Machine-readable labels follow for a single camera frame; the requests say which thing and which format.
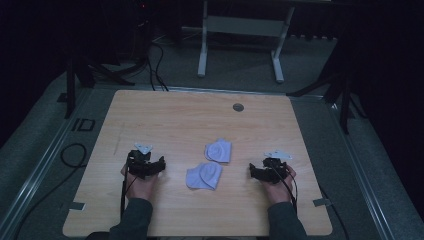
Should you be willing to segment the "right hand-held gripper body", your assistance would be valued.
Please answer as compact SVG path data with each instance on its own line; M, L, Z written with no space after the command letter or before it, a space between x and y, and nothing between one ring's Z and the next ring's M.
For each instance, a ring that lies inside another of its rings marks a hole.
M290 171L287 167L286 160L291 160L292 157L281 150L265 152L265 159L262 161L265 171L265 181L273 184L285 180L290 176Z

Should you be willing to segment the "person's right hand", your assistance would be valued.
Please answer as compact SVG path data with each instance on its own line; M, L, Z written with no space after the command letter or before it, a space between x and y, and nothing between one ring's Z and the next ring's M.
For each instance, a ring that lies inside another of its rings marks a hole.
M278 182L276 184L261 182L271 204L292 202L293 180L296 176L296 172L291 166L287 166L287 169L289 171L289 175L283 182Z

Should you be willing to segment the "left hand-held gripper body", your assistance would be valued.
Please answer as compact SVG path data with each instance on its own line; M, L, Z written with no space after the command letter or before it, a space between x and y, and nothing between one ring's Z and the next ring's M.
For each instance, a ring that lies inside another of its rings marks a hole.
M150 162L151 145L135 144L136 149L131 150L127 156L127 167L130 174L145 179L156 173L154 164Z

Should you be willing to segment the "white metal desk frame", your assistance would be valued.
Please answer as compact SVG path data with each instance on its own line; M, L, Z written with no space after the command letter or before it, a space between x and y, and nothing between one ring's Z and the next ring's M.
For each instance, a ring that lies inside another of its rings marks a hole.
M199 77L204 77L206 75L209 32L275 37L278 39L278 44L276 48L271 51L272 66L276 82L283 83L285 78L280 62L280 55L291 25L294 11L294 7L289 7L284 21L216 16L208 13L208 0L203 0L202 40L197 75Z

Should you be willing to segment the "black tripod stand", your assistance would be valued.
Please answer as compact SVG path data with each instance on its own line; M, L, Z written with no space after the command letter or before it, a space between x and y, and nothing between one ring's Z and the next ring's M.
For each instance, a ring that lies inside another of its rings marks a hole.
M331 104L341 99L339 125L345 134L349 133L348 115L351 101L351 87L359 49L358 40L352 34L345 32L338 39L318 79L300 90L287 93L287 96L300 97L328 84L329 87L323 99L326 103Z
M92 88L95 85L94 69L120 85L134 86L122 76L135 72L147 62L147 52L144 51L136 56L134 66L119 71L104 67L103 59L111 61L112 65L119 64L104 20L72 20L68 27L61 28L61 48L67 57L66 119L71 117L76 107L75 78L84 87Z

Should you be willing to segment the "person's left hand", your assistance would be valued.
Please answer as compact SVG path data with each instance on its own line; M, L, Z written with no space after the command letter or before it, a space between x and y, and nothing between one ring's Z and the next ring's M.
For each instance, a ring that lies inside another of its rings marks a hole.
M128 199L137 198L150 200L154 194L154 188L158 181L158 175L140 179L130 174L127 167L123 166L121 174L125 177L124 194Z

